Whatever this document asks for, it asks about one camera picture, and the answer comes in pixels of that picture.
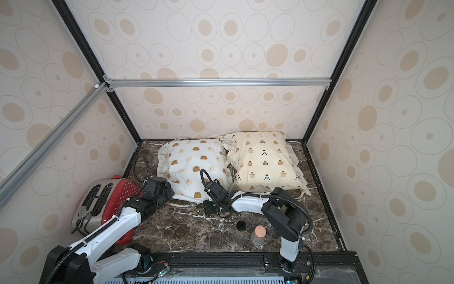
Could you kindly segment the white bear print pillow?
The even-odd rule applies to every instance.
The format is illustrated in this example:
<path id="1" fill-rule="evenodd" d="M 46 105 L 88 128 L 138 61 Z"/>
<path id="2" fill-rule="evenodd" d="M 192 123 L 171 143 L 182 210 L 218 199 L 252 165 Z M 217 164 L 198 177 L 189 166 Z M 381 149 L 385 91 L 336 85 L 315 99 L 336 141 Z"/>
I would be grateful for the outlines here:
<path id="1" fill-rule="evenodd" d="M 201 204 L 209 199 L 202 183 L 202 169 L 224 188 L 232 185 L 227 154 L 218 138 L 173 140 L 161 147 L 157 157 L 157 176 L 171 184 L 175 200 Z"/>

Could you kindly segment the cream animal print pillow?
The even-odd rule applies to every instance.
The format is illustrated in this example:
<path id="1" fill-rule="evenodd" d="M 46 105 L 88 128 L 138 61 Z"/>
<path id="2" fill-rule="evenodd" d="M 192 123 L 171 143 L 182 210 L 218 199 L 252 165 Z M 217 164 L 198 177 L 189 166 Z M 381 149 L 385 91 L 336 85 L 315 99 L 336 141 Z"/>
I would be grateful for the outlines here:
<path id="1" fill-rule="evenodd" d="M 231 190 L 266 193 L 275 188 L 299 190 L 310 196 L 299 160 L 287 136 L 279 131 L 247 131 L 221 138 L 227 160 L 235 169 Z"/>

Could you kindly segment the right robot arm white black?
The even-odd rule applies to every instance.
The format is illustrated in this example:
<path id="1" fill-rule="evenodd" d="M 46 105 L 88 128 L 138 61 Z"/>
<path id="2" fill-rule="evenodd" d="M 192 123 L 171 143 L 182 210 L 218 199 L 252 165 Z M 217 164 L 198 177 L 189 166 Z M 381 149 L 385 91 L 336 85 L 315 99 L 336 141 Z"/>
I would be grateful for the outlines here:
<path id="1" fill-rule="evenodd" d="M 209 197 L 203 202 L 205 213 L 217 213 L 222 218 L 230 216 L 233 211 L 265 216 L 281 237 L 280 266 L 285 272 L 291 272 L 297 264 L 306 235 L 313 231 L 313 220 L 308 210 L 281 188 L 264 194 L 228 192 L 220 181 L 211 179 L 206 170 L 201 169 L 200 175 Z"/>

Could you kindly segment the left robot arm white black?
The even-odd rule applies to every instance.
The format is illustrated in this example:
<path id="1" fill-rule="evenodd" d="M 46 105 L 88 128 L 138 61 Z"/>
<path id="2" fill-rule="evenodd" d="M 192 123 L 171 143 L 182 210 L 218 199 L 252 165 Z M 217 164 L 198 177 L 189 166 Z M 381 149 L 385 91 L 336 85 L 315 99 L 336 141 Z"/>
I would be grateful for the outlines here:
<path id="1" fill-rule="evenodd" d="M 105 224 L 69 247 L 55 247 L 47 256 L 40 283 L 103 284 L 133 269 L 149 272 L 153 258 L 144 246 L 134 245 L 106 258 L 102 255 L 126 233 L 163 208 L 174 194 L 165 178 L 145 178 L 139 192 L 127 198 Z"/>

